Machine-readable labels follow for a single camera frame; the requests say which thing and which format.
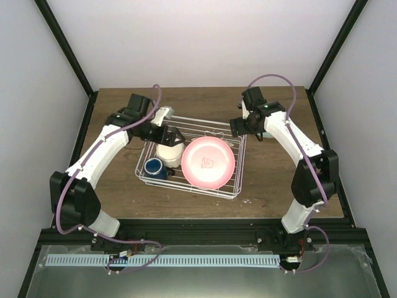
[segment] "mug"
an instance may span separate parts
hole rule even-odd
[[[173,147],[157,145],[156,156],[160,158],[167,167],[177,168],[181,165],[184,149],[185,145],[183,143]]]
[[[143,171],[147,177],[160,180],[167,180],[168,176],[175,175],[173,169],[166,167],[163,161],[156,157],[146,160]]]

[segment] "blue mug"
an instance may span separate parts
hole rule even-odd
[[[167,168],[163,161],[156,157],[146,160],[143,171],[147,177],[160,180],[167,180],[168,176],[175,175],[173,169]]]

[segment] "black metal frame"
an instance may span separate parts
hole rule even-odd
[[[306,90],[318,132],[325,149],[330,149],[330,146],[316,107],[314,94],[326,76],[328,69],[331,67],[337,53],[341,49],[349,32],[352,30],[355,21],[359,18],[359,15],[364,9],[367,1],[368,0],[356,0],[323,64],[314,78],[313,83],[310,88]],[[76,73],[76,76],[80,80],[81,85],[89,96],[89,102],[87,104],[78,139],[71,158],[71,164],[73,164],[80,157],[98,92],[94,92],[92,90],[47,1],[35,0],[35,2],[56,40],[60,44],[60,47],[67,57],[72,69]],[[389,297],[389,293],[381,275],[367,232],[364,228],[355,227],[349,203],[342,184],[340,183],[340,185],[340,189],[337,193],[341,202],[344,217],[341,219],[312,219],[310,223],[324,229],[331,244],[362,244],[365,251],[372,259],[372,269],[377,279],[382,297]],[[255,243],[258,249],[262,251],[271,250],[280,255],[292,252],[287,248],[277,246],[273,241],[274,236],[271,231],[272,228],[279,225],[280,219],[130,219],[120,221],[123,227],[124,237],[153,239],[161,242],[163,245],[250,245]],[[310,237],[313,240],[312,244],[325,243],[322,234],[319,232],[311,231]],[[115,247],[113,243],[107,241],[98,240],[95,244],[92,244],[92,238],[93,235],[85,231],[73,232],[69,235],[60,235],[54,228],[42,230],[18,297],[23,298],[27,295],[40,249],[43,245],[91,245],[93,250],[119,250],[119,248]],[[261,238],[264,241],[258,243],[258,238]]]

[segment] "white cup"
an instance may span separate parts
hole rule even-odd
[[[160,158],[168,168],[177,168],[181,165],[184,150],[185,145],[183,143],[173,147],[157,145],[156,156]]]

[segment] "printed logo on plate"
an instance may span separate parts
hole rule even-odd
[[[205,168],[212,169],[213,168],[213,160],[203,157],[203,160],[201,161],[201,167],[203,169],[205,169]]]

